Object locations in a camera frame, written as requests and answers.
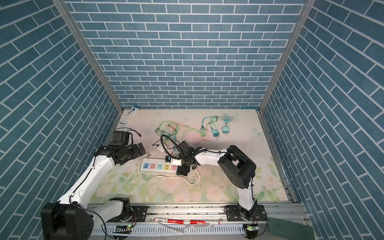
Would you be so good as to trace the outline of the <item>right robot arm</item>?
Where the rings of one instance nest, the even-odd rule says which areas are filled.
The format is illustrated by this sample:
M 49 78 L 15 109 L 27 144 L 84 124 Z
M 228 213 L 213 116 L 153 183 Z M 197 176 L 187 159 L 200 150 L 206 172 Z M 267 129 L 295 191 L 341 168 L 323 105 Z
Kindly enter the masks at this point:
M 193 148 L 185 141 L 176 145 L 180 152 L 176 160 L 181 161 L 177 168 L 178 176 L 188 176 L 192 167 L 202 165 L 217 166 L 222 169 L 230 182 L 237 187 L 239 194 L 238 209 L 246 221 L 266 221 L 267 214 L 253 195 L 253 179 L 256 176 L 256 164 L 238 147 L 231 145 L 224 150 Z

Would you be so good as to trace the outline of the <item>white charger adapter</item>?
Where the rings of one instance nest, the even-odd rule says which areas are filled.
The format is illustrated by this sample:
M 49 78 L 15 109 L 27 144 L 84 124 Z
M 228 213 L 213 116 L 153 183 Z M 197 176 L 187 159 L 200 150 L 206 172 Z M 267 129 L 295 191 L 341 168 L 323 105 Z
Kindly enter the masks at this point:
M 165 149 L 162 145 L 158 145 L 157 150 L 160 151 L 161 153 L 165 153 Z

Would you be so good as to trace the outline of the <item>white power strip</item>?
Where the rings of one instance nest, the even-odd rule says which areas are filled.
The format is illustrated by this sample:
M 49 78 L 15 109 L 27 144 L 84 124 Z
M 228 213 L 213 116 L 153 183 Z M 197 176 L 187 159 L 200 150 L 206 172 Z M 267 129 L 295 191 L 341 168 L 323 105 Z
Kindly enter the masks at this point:
M 144 172 L 159 172 L 167 174 L 176 174 L 177 165 L 166 163 L 162 159 L 144 158 L 141 162 L 140 170 Z

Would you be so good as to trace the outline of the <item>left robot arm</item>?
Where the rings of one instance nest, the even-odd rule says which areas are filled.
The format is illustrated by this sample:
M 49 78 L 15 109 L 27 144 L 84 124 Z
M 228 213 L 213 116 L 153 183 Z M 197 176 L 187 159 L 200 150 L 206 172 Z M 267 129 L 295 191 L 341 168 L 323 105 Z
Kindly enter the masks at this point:
M 107 146 L 98 148 L 86 171 L 72 187 L 55 203 L 47 203 L 41 210 L 45 240 L 87 240 L 95 227 L 107 231 L 106 222 L 117 219 L 128 223 L 131 229 L 138 220 L 128 198 L 111 198 L 106 204 L 91 209 L 89 202 L 106 174 L 115 165 L 145 155 L 141 143 L 134 143 L 131 128 L 119 128 L 113 132 Z

